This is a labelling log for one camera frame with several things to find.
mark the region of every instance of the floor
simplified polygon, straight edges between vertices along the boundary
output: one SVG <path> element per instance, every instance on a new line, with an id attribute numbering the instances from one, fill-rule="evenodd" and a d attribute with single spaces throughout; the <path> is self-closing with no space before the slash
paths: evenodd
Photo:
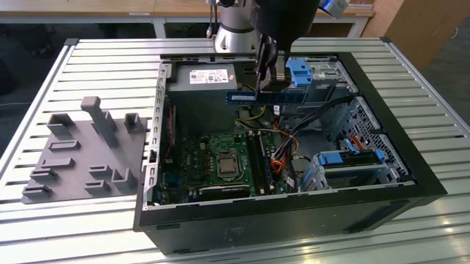
<path id="1" fill-rule="evenodd" d="M 9 94 L 0 96 L 0 155 L 21 122 L 28 103 L 34 98 L 64 40 L 70 37 L 104 39 L 109 35 L 118 38 L 153 37 L 147 25 L 120 25 L 117 29 L 110 30 L 98 25 L 57 25 L 48 30 L 52 32 L 50 40 L 56 53 L 45 59 L 30 58 L 14 38 L 0 36 L 0 59 L 18 82 L 17 88 Z M 191 30 L 193 29 L 175 29 L 175 36 L 181 37 L 183 31 L 192 35 Z M 466 70 L 470 65 L 470 53 L 467 52 L 470 49 L 470 18 L 466 19 L 458 31 L 458 35 L 448 40 L 422 74 L 470 124 L 470 107 L 467 106 L 470 78 Z"/>

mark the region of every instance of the white table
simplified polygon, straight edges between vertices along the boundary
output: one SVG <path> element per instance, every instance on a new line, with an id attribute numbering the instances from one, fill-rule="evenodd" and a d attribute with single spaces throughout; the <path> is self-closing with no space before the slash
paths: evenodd
<path id="1" fill-rule="evenodd" d="M 205 39 L 81 40 L 64 46 L 0 159 L 0 263 L 460 263 L 470 254 L 470 134 L 392 44 L 376 38 L 300 39 L 293 52 L 351 52 L 448 195 L 376 230 L 164 256 L 132 228 L 135 196 L 22 205 L 21 190 L 49 134 L 50 113 L 98 96 L 114 118 L 151 119 L 159 54 L 213 52 Z"/>

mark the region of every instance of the sticker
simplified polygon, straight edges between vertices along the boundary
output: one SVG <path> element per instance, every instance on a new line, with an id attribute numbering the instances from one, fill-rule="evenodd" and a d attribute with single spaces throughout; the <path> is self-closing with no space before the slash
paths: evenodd
<path id="1" fill-rule="evenodd" d="M 249 95 L 232 95 L 232 100 L 255 101 L 255 97 Z"/>
<path id="2" fill-rule="evenodd" d="M 276 116 L 280 115 L 280 106 L 273 106 L 273 114 L 275 114 Z"/>
<path id="3" fill-rule="evenodd" d="M 149 13 L 141 13 L 141 12 L 132 12 L 129 15 L 149 15 Z"/>
<path id="4" fill-rule="evenodd" d="M 287 184 L 293 188 L 293 180 L 291 177 L 287 177 Z"/>
<path id="5" fill-rule="evenodd" d="M 189 72 L 189 84 L 228 83 L 228 73 L 220 70 L 192 70 Z"/>

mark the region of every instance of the cpu socket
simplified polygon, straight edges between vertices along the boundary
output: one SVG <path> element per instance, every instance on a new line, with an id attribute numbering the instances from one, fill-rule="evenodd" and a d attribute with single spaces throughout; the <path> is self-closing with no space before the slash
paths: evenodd
<path id="1" fill-rule="evenodd" d="M 231 182 L 239 177 L 239 161 L 235 151 L 223 151 L 216 155 L 217 177 L 225 182 Z"/>

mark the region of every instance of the wooden cabinet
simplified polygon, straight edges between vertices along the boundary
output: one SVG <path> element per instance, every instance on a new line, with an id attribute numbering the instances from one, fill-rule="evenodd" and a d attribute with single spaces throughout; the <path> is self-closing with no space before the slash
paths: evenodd
<path id="1" fill-rule="evenodd" d="M 388 37 L 423 69 L 470 13 L 470 0 L 375 0 L 363 37 Z"/>

